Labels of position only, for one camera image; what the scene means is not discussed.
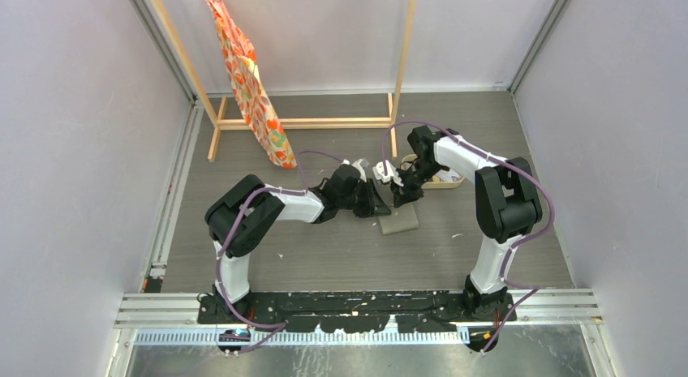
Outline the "silver VIP card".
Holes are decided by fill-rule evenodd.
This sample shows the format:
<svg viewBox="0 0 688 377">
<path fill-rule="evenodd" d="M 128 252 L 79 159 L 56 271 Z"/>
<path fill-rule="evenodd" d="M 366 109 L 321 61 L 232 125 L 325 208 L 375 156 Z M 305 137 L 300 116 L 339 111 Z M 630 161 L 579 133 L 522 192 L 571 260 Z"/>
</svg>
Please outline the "silver VIP card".
<svg viewBox="0 0 688 377">
<path fill-rule="evenodd" d="M 456 171 L 450 169 L 447 171 L 444 171 L 442 174 L 441 179 L 444 182 L 451 182 L 451 183 L 456 183 L 456 182 L 461 182 L 463 179 L 463 176 Z"/>
</svg>

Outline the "wooden rack frame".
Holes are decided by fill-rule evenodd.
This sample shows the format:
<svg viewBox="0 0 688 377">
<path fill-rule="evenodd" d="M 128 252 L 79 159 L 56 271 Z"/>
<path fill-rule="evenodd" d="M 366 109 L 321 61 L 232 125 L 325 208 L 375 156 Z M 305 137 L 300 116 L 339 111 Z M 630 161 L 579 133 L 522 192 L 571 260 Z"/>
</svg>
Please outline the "wooden rack frame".
<svg viewBox="0 0 688 377">
<path fill-rule="evenodd" d="M 149 0 L 153 11 L 153 16 L 160 21 L 162 35 L 171 43 L 171 49 L 181 64 L 183 80 L 191 86 L 191 103 L 201 104 L 203 111 L 209 116 L 209 121 L 213 125 L 213 137 L 209 147 L 208 160 L 213 162 L 216 159 L 217 147 L 219 145 L 221 133 L 223 131 L 244 131 L 248 128 L 242 119 L 226 119 L 226 107 L 228 99 L 226 96 L 221 98 L 219 109 L 214 109 L 209 99 L 208 93 L 200 80 L 199 75 L 190 59 L 188 52 L 182 42 L 180 35 L 163 0 Z M 391 155 L 395 158 L 398 155 L 396 131 L 394 126 L 397 122 L 398 107 L 402 93 L 402 84 L 406 70 L 406 60 L 408 48 L 411 40 L 411 33 L 415 17 L 415 7 L 417 0 L 409 0 L 405 27 L 398 64 L 396 84 L 392 93 L 387 95 L 389 115 L 387 117 L 368 117 L 368 118 L 283 118 L 283 126 L 289 130 L 317 130 L 317 129 L 382 129 L 389 128 L 391 133 Z"/>
</svg>

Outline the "floral fabric bag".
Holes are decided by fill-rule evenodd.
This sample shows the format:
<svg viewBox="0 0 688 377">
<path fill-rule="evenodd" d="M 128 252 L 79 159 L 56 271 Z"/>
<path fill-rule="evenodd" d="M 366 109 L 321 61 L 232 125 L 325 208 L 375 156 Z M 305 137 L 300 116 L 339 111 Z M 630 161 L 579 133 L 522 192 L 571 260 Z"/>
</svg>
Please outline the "floral fabric bag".
<svg viewBox="0 0 688 377">
<path fill-rule="evenodd" d="M 261 83 L 254 45 L 230 17 L 223 0 L 205 1 L 213 15 L 224 65 L 242 119 L 273 164 L 294 169 L 296 156 Z"/>
</svg>

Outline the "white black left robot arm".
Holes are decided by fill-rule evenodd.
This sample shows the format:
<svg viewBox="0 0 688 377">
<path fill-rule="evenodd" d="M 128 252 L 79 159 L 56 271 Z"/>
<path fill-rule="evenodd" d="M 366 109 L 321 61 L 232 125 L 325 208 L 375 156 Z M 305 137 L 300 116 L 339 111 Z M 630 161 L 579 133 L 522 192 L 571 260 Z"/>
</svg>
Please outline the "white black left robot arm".
<svg viewBox="0 0 688 377">
<path fill-rule="evenodd" d="M 376 184 L 358 165 L 342 163 L 317 186 L 288 190 L 249 174 L 226 192 L 204 215 L 216 254 L 214 292 L 217 312 L 229 323 L 240 323 L 249 311 L 250 254 L 273 224 L 300 221 L 321 224 L 340 211 L 358 218 L 388 216 Z"/>
</svg>

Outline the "aluminium front rail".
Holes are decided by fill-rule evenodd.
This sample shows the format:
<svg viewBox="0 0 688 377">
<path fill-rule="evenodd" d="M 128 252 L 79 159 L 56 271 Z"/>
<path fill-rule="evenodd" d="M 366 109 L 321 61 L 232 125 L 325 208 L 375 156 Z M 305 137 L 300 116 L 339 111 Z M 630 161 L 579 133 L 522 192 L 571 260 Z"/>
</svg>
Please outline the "aluminium front rail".
<svg viewBox="0 0 688 377">
<path fill-rule="evenodd" d="M 118 309 L 116 328 L 177 328 L 200 325 L 261 326 L 283 323 L 289 332 L 376 331 L 402 325 L 443 329 L 447 324 L 601 324 L 589 289 L 544 289 L 529 295 L 512 290 L 501 305 L 470 312 L 458 291 L 255 292 L 238 305 L 240 318 L 209 293 L 128 293 Z"/>
</svg>

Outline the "grey card holder wallet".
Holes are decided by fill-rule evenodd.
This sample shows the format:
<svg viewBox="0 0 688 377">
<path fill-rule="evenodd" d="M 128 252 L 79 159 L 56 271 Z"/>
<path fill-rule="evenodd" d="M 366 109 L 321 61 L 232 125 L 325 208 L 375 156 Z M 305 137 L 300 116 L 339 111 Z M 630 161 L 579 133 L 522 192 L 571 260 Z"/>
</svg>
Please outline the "grey card holder wallet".
<svg viewBox="0 0 688 377">
<path fill-rule="evenodd" d="M 419 228 L 419 218 L 414 204 L 393 208 L 389 215 L 379 216 L 378 223 L 383 235 L 403 233 Z"/>
</svg>

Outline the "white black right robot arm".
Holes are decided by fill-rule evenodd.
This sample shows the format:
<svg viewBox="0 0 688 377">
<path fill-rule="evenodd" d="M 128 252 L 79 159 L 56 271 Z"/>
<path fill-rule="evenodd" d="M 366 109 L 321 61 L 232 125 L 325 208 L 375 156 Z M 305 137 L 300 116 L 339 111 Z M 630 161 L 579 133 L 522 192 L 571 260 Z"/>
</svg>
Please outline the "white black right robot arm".
<svg viewBox="0 0 688 377">
<path fill-rule="evenodd" d="M 423 198 L 424 184 L 438 172 L 454 171 L 472 183 L 475 217 L 483 234 L 478 259 L 467 276 L 460 306 L 473 320 L 484 320 L 508 305 L 506 275 L 521 241 L 543 216 L 539 183 L 523 157 L 495 156 L 469 143 L 457 131 L 417 126 L 407 140 L 415 159 L 407 168 L 387 158 L 373 170 L 390 186 L 396 208 Z"/>
</svg>

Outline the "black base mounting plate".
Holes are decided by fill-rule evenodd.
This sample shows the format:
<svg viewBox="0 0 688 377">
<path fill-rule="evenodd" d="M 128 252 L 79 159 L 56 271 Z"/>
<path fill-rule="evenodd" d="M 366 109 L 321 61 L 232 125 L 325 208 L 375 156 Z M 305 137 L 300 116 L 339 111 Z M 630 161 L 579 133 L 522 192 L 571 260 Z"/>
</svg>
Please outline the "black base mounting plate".
<svg viewBox="0 0 688 377">
<path fill-rule="evenodd" d="M 250 292 L 232 307 L 215 293 L 200 293 L 196 301 L 200 324 L 249 323 L 260 332 L 382 332 L 391 323 L 400 333 L 452 332 L 458 323 L 496 327 L 503 318 L 515 319 L 509 293 L 484 306 L 448 290 Z"/>
</svg>

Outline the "cream oval tray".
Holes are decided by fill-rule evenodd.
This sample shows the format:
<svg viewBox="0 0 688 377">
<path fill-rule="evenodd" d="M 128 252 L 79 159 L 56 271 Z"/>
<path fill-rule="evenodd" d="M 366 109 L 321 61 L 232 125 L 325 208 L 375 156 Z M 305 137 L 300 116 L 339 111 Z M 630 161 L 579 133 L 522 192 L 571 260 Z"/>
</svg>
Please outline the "cream oval tray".
<svg viewBox="0 0 688 377">
<path fill-rule="evenodd" d="M 409 169 L 414 163 L 415 159 L 417 158 L 416 155 L 410 154 L 407 156 L 404 156 L 402 158 L 401 162 L 401 169 L 402 170 L 407 170 Z M 422 185 L 422 188 L 424 190 L 430 189 L 430 190 L 448 190 L 448 189 L 455 189 L 459 187 L 465 178 L 458 174 L 456 171 L 450 169 L 450 170 L 440 170 L 437 172 L 435 175 L 432 176 L 432 180 L 430 182 L 425 182 Z"/>
</svg>

